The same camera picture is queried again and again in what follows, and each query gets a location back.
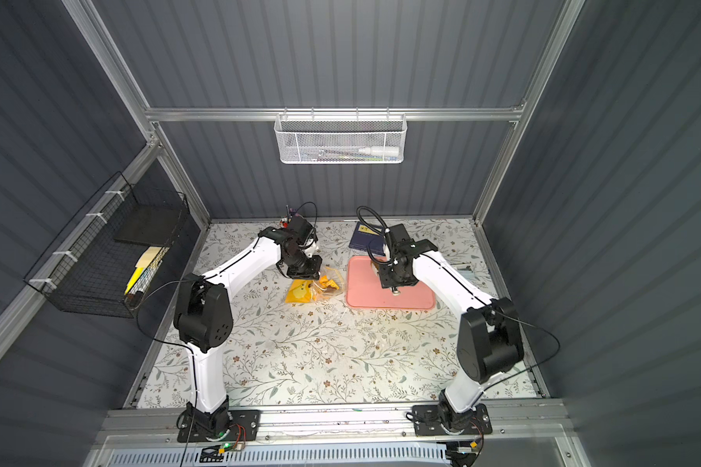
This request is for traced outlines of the clear resealable bag yellow print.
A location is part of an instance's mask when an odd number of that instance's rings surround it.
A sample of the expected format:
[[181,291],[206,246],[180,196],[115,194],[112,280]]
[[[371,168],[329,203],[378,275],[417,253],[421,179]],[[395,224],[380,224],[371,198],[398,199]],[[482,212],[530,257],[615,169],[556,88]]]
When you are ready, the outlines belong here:
[[345,289],[345,280],[340,270],[321,267],[319,279],[294,279],[284,301],[287,304],[321,302],[338,296]]

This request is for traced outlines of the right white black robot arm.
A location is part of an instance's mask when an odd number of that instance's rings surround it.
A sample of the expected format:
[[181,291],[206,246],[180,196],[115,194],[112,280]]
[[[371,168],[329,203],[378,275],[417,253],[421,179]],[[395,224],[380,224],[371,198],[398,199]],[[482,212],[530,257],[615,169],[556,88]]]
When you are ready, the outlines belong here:
[[398,292],[422,282],[459,319],[457,375],[441,391],[433,416],[412,418],[420,423],[437,421],[447,433],[464,432],[471,426],[485,384],[524,359],[518,313],[512,301],[494,298],[479,289],[444,258],[436,245],[427,239],[412,239],[403,225],[380,223],[369,229],[384,240],[383,259],[366,249],[381,286]]

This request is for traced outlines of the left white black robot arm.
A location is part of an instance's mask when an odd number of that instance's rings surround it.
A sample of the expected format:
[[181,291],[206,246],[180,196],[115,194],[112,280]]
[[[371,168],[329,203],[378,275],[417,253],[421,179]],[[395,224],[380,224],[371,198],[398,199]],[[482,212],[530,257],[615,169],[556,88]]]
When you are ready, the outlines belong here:
[[201,276],[188,274],[179,286],[174,328],[191,352],[195,401],[183,413],[192,429],[210,440],[224,438],[233,425],[223,384],[223,344],[234,329],[231,298],[270,267],[285,266],[290,279],[318,280],[315,226],[296,214],[282,227],[268,227],[232,259]]

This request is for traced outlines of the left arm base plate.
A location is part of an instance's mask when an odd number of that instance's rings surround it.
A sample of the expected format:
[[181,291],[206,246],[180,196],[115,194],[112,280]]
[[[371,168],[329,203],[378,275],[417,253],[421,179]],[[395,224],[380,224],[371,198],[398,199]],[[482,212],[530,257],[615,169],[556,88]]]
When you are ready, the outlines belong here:
[[262,413],[257,410],[223,410],[214,414],[187,407],[177,418],[178,443],[252,442]]

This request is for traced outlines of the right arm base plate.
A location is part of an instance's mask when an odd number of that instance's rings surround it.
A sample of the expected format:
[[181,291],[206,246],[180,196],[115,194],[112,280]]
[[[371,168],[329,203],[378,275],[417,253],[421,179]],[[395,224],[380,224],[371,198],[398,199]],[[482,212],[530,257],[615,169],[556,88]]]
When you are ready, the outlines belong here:
[[456,413],[442,404],[416,405],[405,414],[419,437],[490,435],[493,426],[484,404]]

